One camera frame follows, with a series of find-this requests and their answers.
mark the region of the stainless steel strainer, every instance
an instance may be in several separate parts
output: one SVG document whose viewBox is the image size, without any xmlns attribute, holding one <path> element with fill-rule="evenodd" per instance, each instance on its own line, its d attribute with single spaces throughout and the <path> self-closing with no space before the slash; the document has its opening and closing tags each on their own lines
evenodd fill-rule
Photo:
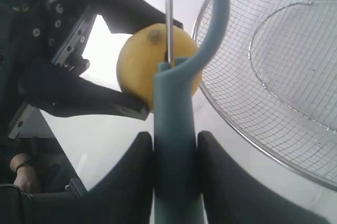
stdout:
<svg viewBox="0 0 337 224">
<path fill-rule="evenodd" d="M 198 45 L 211 12 L 206 0 Z M 231 0 L 202 90 L 255 147 L 337 189 L 337 0 Z"/>
</svg>

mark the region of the metal rod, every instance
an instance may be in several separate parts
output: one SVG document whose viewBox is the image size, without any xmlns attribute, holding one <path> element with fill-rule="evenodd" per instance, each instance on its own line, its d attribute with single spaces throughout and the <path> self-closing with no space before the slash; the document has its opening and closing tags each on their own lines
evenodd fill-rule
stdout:
<svg viewBox="0 0 337 224">
<path fill-rule="evenodd" d="M 167 61 L 173 61 L 173 0 L 166 0 Z"/>
</svg>

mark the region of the yellow lemon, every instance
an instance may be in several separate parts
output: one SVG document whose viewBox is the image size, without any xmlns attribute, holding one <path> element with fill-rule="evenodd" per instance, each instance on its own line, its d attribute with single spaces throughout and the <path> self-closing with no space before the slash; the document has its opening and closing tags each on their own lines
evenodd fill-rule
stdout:
<svg viewBox="0 0 337 224">
<path fill-rule="evenodd" d="M 184 30 L 173 27 L 173 57 L 191 57 L 198 48 Z M 121 90 L 143 99 L 153 110 L 153 77 L 157 66 L 164 62 L 166 53 L 166 26 L 154 24 L 124 44 L 117 62 L 117 79 Z M 201 73 L 193 84 L 194 94 L 201 81 Z"/>
</svg>

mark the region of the light blue peeler handle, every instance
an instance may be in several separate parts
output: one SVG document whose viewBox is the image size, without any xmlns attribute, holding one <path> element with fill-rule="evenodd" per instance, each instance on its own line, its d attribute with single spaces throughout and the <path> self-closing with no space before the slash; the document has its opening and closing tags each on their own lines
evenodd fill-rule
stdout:
<svg viewBox="0 0 337 224">
<path fill-rule="evenodd" d="M 192 107 L 194 78 L 217 52 L 227 27 L 230 0 L 213 0 L 209 31 L 199 51 L 161 63 L 154 77 L 155 223 L 204 223 Z"/>
</svg>

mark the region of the wristwatch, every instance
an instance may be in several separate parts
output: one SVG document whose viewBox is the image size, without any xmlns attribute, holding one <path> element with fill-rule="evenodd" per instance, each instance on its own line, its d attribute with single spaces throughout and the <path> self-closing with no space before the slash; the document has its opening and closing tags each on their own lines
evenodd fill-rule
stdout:
<svg viewBox="0 0 337 224">
<path fill-rule="evenodd" d="M 19 170 L 21 167 L 26 166 L 26 165 L 31 165 L 31 160 L 29 158 L 26 158 L 18 166 L 16 166 L 15 173 L 17 173 L 17 170 Z"/>
</svg>

